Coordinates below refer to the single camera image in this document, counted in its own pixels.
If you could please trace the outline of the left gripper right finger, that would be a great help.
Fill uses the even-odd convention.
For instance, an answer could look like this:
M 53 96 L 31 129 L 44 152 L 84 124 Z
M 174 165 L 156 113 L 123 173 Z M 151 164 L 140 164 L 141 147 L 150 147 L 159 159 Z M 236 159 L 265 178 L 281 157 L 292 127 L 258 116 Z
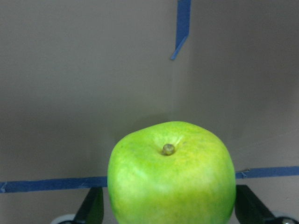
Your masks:
M 276 217 L 247 185 L 236 186 L 235 216 L 240 224 L 275 224 Z

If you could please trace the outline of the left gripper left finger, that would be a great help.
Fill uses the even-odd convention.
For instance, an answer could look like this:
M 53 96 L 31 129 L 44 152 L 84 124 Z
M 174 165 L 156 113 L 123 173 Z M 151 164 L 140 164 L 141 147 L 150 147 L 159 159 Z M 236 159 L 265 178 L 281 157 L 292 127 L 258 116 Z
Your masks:
M 74 224 L 101 224 L 104 218 L 104 202 L 102 187 L 90 188 L 77 211 Z

